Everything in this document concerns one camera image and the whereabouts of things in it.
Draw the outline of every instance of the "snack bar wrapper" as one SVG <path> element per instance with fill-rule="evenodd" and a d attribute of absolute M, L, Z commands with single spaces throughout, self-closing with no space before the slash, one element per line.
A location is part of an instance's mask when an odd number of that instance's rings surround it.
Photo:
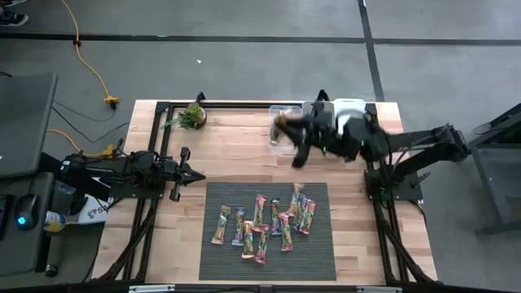
<path fill-rule="evenodd" d="M 280 209 L 280 199 L 271 199 L 271 234 L 280 235 L 282 234 L 282 226 L 280 219 L 278 218 L 278 211 Z"/>
<path fill-rule="evenodd" d="M 253 253 L 253 230 L 252 230 L 252 222 L 245 221 L 244 222 L 244 249 L 243 249 L 243 259 L 253 258 L 255 254 Z"/>
<path fill-rule="evenodd" d="M 257 195 L 255 197 L 255 211 L 253 213 L 252 228 L 256 232 L 262 231 L 262 210 L 264 209 L 265 202 L 266 197 L 264 195 Z"/>
<path fill-rule="evenodd" d="M 244 213 L 246 208 L 236 208 L 237 213 L 235 214 L 235 237 L 231 241 L 231 245 L 243 246 L 244 245 Z"/>
<path fill-rule="evenodd" d="M 230 207 L 221 206 L 221 214 L 217 222 L 217 231 L 215 231 L 215 235 L 212 238 L 212 243 L 222 245 L 225 242 L 226 222 L 228 221 L 230 210 Z"/>
<path fill-rule="evenodd" d="M 263 224 L 262 231 L 260 232 L 259 249 L 255 254 L 255 261 L 259 264 L 266 263 L 266 249 L 268 248 L 269 235 L 271 234 L 271 227 Z"/>
<path fill-rule="evenodd" d="M 293 229 L 297 231 L 300 230 L 300 223 L 302 222 L 302 216 L 304 215 L 304 210 L 306 209 L 307 202 L 308 198 L 305 195 L 300 195 L 299 203 L 296 206 L 295 218 L 293 218 Z"/>
<path fill-rule="evenodd" d="M 293 242 L 291 241 L 290 214 L 281 212 L 278 214 L 278 217 L 282 224 L 282 251 L 292 251 Z"/>
<path fill-rule="evenodd" d="M 304 215 L 302 216 L 302 223 L 300 223 L 300 232 L 309 234 L 309 231 L 311 230 L 311 221 L 313 220 L 313 214 L 315 213 L 316 207 L 317 204 L 311 199 L 308 199 Z"/>
<path fill-rule="evenodd" d="M 287 213 L 290 216 L 295 216 L 296 207 L 299 203 L 300 193 L 304 189 L 304 184 L 302 183 L 293 183 L 293 195 L 291 196 L 290 208 L 287 209 Z"/>

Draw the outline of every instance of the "cable plug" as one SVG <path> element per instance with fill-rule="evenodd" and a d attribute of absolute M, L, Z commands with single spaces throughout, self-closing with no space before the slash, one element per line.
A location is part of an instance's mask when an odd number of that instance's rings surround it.
<path fill-rule="evenodd" d="M 110 105 L 111 106 L 111 109 L 112 110 L 116 110 L 116 105 L 120 102 L 120 99 L 119 98 L 116 98 L 116 97 L 113 97 L 111 95 L 108 95 L 106 98 L 105 98 L 105 103 L 107 105 Z"/>
<path fill-rule="evenodd" d="M 100 155 L 106 159 L 115 159 L 115 151 L 116 148 L 114 147 L 114 145 L 108 145 L 107 148 L 100 153 Z"/>

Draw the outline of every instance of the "wooden tabletop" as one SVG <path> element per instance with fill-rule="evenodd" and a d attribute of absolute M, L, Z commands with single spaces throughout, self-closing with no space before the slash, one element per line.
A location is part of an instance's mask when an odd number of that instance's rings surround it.
<path fill-rule="evenodd" d="M 156 100 L 138 100 L 134 107 L 125 152 L 146 150 Z M 376 103 L 380 124 L 389 133 L 403 132 L 396 103 Z M 160 125 L 164 124 L 165 115 Z M 201 130 L 173 129 L 168 155 L 178 158 L 181 147 L 191 150 L 190 166 L 207 180 L 182 188 L 178 203 L 160 201 L 147 270 L 147 283 L 261 283 L 199 281 L 199 262 L 207 182 L 326 182 L 331 204 L 335 251 L 335 282 L 270 282 L 273 284 L 379 285 L 384 284 L 379 241 L 372 204 L 366 199 L 362 173 L 365 163 L 323 158 L 312 150 L 301 170 L 291 168 L 292 156 L 272 155 L 268 148 L 269 116 L 262 109 L 209 109 Z M 163 131 L 158 133 L 157 151 Z M 173 185 L 167 185 L 166 195 Z M 136 206 L 124 199 L 108 215 L 93 278 L 105 273 L 129 241 Z M 397 202 L 401 237 L 410 255 L 427 275 L 436 278 L 427 230 L 417 207 Z M 392 265 L 398 275 L 395 252 Z M 138 269 L 141 245 L 134 272 Z"/>

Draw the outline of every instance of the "concrete floor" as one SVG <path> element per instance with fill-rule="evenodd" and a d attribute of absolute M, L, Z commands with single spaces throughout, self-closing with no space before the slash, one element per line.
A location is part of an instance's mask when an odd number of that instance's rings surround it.
<path fill-rule="evenodd" d="M 83 33 L 364 36 L 356 0 L 148 0 L 146 7 L 137 0 L 68 2 Z M 521 38 L 521 2 L 515 0 L 366 0 L 366 5 L 374 37 Z M 14 10 L 28 13 L 30 22 L 0 33 L 74 32 L 59 1 L 31 1 Z M 62 110 L 91 138 L 128 121 L 138 98 L 195 98 L 203 91 L 215 99 L 301 100 L 325 89 L 332 98 L 375 100 L 363 44 L 83 42 L 81 52 L 103 75 L 111 94 L 121 99 L 115 117 L 102 123 Z M 471 140 L 476 125 L 519 103 L 518 46 L 376 46 L 375 53 L 385 100 L 398 102 L 406 131 L 450 122 Z M 0 71 L 55 71 L 56 100 L 99 119 L 111 114 L 101 86 L 79 63 L 70 41 L 2 39 L 0 56 Z M 90 144 L 54 113 L 49 126 L 69 133 L 88 152 L 101 151 L 126 132 L 124 127 Z M 44 149 L 57 158 L 73 152 L 54 134 L 46 137 Z M 520 291 L 521 234 L 474 236 L 475 229 L 495 219 L 472 159 L 438 163 L 428 171 L 432 175 L 422 190 L 439 279 Z M 100 226 L 83 228 L 53 241 L 51 258 L 61 267 L 58 277 L 2 278 L 0 286 L 79 282 L 101 233 Z"/>

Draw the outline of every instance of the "potted plant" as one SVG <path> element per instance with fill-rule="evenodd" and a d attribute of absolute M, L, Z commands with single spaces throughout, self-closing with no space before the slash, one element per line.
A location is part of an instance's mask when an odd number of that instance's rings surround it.
<path fill-rule="evenodd" d="M 164 127 L 179 125 L 184 129 L 201 129 L 206 124 L 206 111 L 198 103 L 190 103 L 175 119 L 167 121 Z"/>

